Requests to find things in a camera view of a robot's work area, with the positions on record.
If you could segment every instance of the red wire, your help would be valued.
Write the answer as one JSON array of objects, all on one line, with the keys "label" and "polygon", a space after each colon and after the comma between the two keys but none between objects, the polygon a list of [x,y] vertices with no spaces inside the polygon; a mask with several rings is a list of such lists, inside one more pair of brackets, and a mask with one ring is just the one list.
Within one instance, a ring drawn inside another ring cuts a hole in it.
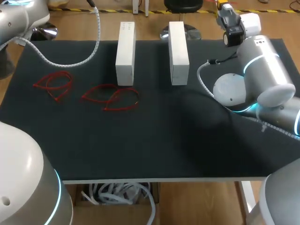
[{"label": "red wire", "polygon": [[[47,80],[46,88],[49,88],[49,87],[48,87],[48,84],[49,84],[49,82],[50,82],[51,80],[53,80],[54,78],[57,78],[57,77],[52,76],[52,77],[50,77],[50,78]],[[69,86],[67,87],[67,89],[66,89],[63,93],[61,93],[58,97],[55,97],[55,96],[50,92],[50,90],[54,90],[54,89],[49,88],[49,89],[47,89],[47,92],[48,92],[48,94],[49,94],[52,98],[54,98],[55,101],[58,102],[59,99],[60,99],[61,97],[63,97],[65,94],[67,94],[68,91],[71,89],[72,80],[70,80],[68,83],[69,83]]]},{"label": "red wire", "polygon": [[[115,95],[119,94],[120,92],[122,91],[126,91],[126,90],[129,90],[129,91],[133,91],[137,94],[137,97],[138,97],[138,100],[136,103],[134,103],[133,105],[130,105],[128,107],[123,107],[123,108],[108,108],[109,104],[112,102],[112,98],[115,97]],[[110,97],[110,99],[107,101],[106,103],[106,106],[105,108],[103,109],[104,111],[122,111],[122,110],[129,110],[129,109],[132,109],[134,107],[137,106],[138,102],[140,100],[140,95],[139,95],[139,92],[133,88],[123,88],[123,89],[118,89],[115,93],[113,93],[113,95]]]},{"label": "red wire", "polygon": [[[62,85],[60,87],[48,87],[49,85],[49,82],[52,81],[53,79],[55,78],[58,78],[58,77],[67,77],[69,79],[69,82],[66,83],[65,85]],[[47,82],[46,82],[46,86],[41,86],[39,85],[41,82],[43,82],[44,80],[47,79]],[[55,100],[55,101],[59,101],[60,98],[62,98],[65,94],[67,94],[69,92],[69,90],[71,89],[71,86],[72,86],[72,76],[69,72],[67,71],[59,71],[59,72],[56,72],[56,73],[51,73],[51,74],[48,74],[47,76],[44,76],[41,80],[39,80],[37,83],[35,83],[33,85],[34,87],[36,88],[41,88],[41,89],[44,89],[44,90],[47,90],[48,94]],[[63,89],[63,88],[67,88],[62,94],[60,94],[58,97],[55,97],[50,91],[51,90],[60,90],[60,89]]]},{"label": "red wire", "polygon": [[90,90],[88,90],[84,95],[81,96],[81,98],[85,99],[85,100],[88,100],[88,101],[91,101],[91,102],[97,102],[97,103],[108,103],[109,101],[115,101],[116,100],[116,99],[110,100],[111,98],[109,98],[108,100],[97,100],[97,99],[87,97],[93,90],[99,89],[99,88],[114,88],[114,89],[118,90],[118,87],[114,84],[110,84],[110,83],[101,84],[101,85],[98,85],[98,86],[93,87]]},{"label": "red wire", "polygon": [[[43,82],[46,79],[51,78],[51,80],[53,80],[53,77],[57,78],[57,77],[61,77],[61,76],[67,77],[70,81],[68,83],[66,83],[65,85],[62,85],[60,87],[47,87],[47,86],[41,86],[41,85],[39,85],[41,82]],[[71,84],[72,84],[72,76],[71,76],[71,74],[69,72],[67,72],[67,71],[59,71],[59,72],[51,73],[51,74],[48,74],[47,76],[44,76],[42,79],[40,79],[38,82],[36,82],[33,85],[33,87],[41,88],[41,89],[44,89],[44,90],[59,90],[59,89],[66,88],[66,87],[70,86]]]}]

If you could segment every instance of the yellow black tape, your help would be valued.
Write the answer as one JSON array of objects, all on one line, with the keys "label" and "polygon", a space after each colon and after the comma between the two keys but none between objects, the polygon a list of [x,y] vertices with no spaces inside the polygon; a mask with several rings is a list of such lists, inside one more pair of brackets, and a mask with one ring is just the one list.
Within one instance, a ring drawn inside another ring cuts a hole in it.
[{"label": "yellow black tape", "polygon": [[[73,12],[93,12],[89,9],[78,9],[78,8],[50,8],[50,11],[73,11]],[[283,9],[269,9],[269,10],[235,10],[237,13],[300,13],[300,10],[283,10]],[[132,10],[111,10],[111,9],[100,9],[100,13],[132,13]],[[198,10],[196,13],[211,13],[216,12],[210,10]],[[172,12],[165,10],[152,10],[149,14],[172,14]]]}]

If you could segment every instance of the white block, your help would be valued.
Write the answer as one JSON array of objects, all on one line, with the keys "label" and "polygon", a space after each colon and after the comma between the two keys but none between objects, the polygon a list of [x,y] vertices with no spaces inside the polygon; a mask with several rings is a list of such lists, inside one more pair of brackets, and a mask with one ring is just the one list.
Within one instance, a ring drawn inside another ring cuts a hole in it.
[{"label": "white block", "polygon": [[189,60],[183,22],[169,23],[169,54],[172,85],[186,85]]},{"label": "white block", "polygon": [[135,69],[135,22],[121,22],[116,58],[119,86],[132,86]]}]

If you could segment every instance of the black table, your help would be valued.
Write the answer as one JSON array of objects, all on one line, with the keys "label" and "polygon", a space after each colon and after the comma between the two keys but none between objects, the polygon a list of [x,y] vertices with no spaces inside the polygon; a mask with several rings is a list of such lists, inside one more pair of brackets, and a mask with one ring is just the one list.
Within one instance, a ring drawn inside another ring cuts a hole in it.
[{"label": "black table", "polygon": [[[300,76],[282,40],[272,40],[300,97]],[[35,43],[62,64],[89,56],[93,41]],[[134,88],[139,105],[104,112],[103,105],[80,101],[88,89],[116,84],[116,41],[100,43],[86,65],[69,69],[72,90],[56,103],[33,88],[43,76],[59,71],[28,46],[19,60],[0,107],[0,120],[31,135],[66,183],[105,180],[248,180],[265,177],[300,158],[300,143],[278,131],[230,113],[207,96],[196,78],[207,59],[224,59],[236,48],[221,41],[187,43],[187,86],[172,86],[168,44],[137,41]],[[203,70],[209,89],[225,73],[241,74],[237,59]]]}]

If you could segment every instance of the black stool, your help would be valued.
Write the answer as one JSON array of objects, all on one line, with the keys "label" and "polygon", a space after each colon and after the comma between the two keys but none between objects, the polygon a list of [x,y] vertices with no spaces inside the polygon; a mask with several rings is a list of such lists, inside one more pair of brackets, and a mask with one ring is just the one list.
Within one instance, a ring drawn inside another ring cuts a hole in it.
[{"label": "black stool", "polygon": [[[195,13],[201,9],[203,0],[164,0],[165,6],[172,13],[180,14],[180,21],[184,20],[184,13]],[[185,24],[184,29],[186,32],[187,40],[200,40],[201,33],[195,27]],[[160,33],[161,40],[168,40],[169,26],[166,26]]]}]

